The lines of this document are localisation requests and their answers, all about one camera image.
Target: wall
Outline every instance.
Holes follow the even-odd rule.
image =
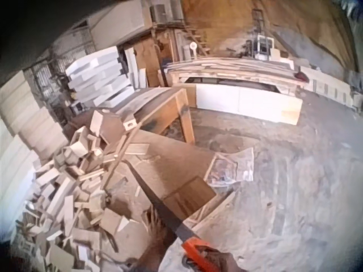
[[[88,19],[96,50],[121,44],[152,26],[147,7],[130,0],[102,10]]]
[[[205,32],[212,50],[250,30],[252,9],[261,9],[267,29],[291,29],[332,53],[344,68],[357,68],[348,20],[330,0],[184,0],[183,8],[186,21]]]

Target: wooden offcut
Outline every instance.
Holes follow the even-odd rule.
[[[184,220],[214,196],[216,193],[213,189],[201,177],[195,177],[170,194],[163,202],[180,220]]]
[[[148,143],[131,143],[127,147],[125,155],[146,155],[148,149]]]
[[[51,245],[50,262],[62,272],[71,272],[74,265],[74,256],[56,245]]]

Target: stacked lumber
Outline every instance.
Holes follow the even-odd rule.
[[[22,219],[16,221],[12,245],[35,260],[39,271],[100,271],[102,261],[108,258],[102,251],[105,242],[111,244],[115,253],[117,245],[124,246],[123,252],[127,252],[130,244],[123,240],[116,243],[115,239],[122,237],[123,232],[124,236],[135,232],[135,221],[112,208],[113,197],[131,197],[124,190],[122,194],[117,191],[135,185],[134,177],[121,162],[124,158],[140,175],[148,177],[151,189],[183,220],[216,195],[205,178],[199,178],[209,172],[213,152],[141,131],[142,122],[137,124],[132,115],[121,121],[106,109],[93,111],[86,123],[87,126],[75,131],[68,146],[36,168],[30,202]],[[191,158],[184,159],[180,150],[188,150]],[[169,152],[174,159],[161,158]],[[192,167],[197,165],[196,161],[200,162],[194,167],[197,176],[190,178],[195,173]],[[187,173],[179,162],[187,165]],[[138,209],[148,209],[150,202],[145,194],[140,194],[139,186],[136,191],[132,191],[134,198],[128,204],[140,202]]]
[[[301,66],[300,71],[310,79],[304,90],[315,92],[349,108],[361,109],[363,95],[351,91],[349,84],[309,67]]]
[[[188,78],[219,78],[245,80],[274,85],[281,94],[295,96],[296,88],[306,82],[295,77],[296,72],[286,63],[259,61],[249,58],[200,58],[171,63],[165,69],[174,83]]]
[[[129,78],[121,75],[118,57],[114,46],[77,59],[66,69],[76,103],[113,108],[134,93]]]
[[[10,133],[18,134],[42,160],[67,144],[61,126],[39,106],[22,71],[0,88],[0,115]]]
[[[2,120],[0,132],[0,241],[3,242],[10,238],[15,220],[23,211],[35,173],[33,163],[38,162],[39,157],[18,135],[12,137]]]

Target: wooden board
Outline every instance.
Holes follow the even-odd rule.
[[[17,89],[24,81],[25,81],[24,73],[23,71],[20,71],[16,75],[14,75],[8,82],[6,82],[0,88],[0,103],[5,101],[5,99],[7,99],[8,96],[15,89]]]
[[[9,144],[12,142],[13,137],[11,136],[10,132],[8,131],[4,121],[0,119],[0,158],[2,157],[3,153],[8,148]]]
[[[216,193],[201,177],[195,177],[163,202],[180,220],[185,220],[215,196]]]
[[[300,71],[306,74],[310,80],[309,84],[304,87],[305,90],[316,92],[319,95],[353,108],[354,101],[351,97],[350,85],[311,68],[301,66]]]
[[[50,246],[50,262],[62,272],[71,272],[74,256],[53,244]]]
[[[76,75],[78,73],[81,73],[85,69],[91,69],[93,67],[97,67],[117,57],[119,57],[119,53],[115,46],[99,50],[95,53],[86,55],[74,61],[66,69],[66,75],[68,76],[70,76],[71,74]]]
[[[159,198],[169,196],[196,176],[204,177],[214,158],[212,151],[142,130],[132,142],[148,143],[147,157],[158,158],[139,162],[136,170]]]
[[[302,100],[253,88],[197,84],[197,106],[200,109],[296,125]]]

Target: wooden wall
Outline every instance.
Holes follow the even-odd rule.
[[[157,40],[161,43],[160,57],[161,59],[172,59],[171,44],[169,40],[169,32],[163,31],[157,33]],[[154,46],[154,40],[151,35],[132,45],[136,54],[137,67],[139,69],[146,68],[146,76],[149,87],[160,86],[158,79],[158,70],[160,70],[157,47]]]
[[[183,0],[187,22],[203,30],[208,46],[250,30],[252,9],[261,9],[267,28],[290,28],[336,56],[343,67],[355,70],[353,37],[343,11],[331,0]]]

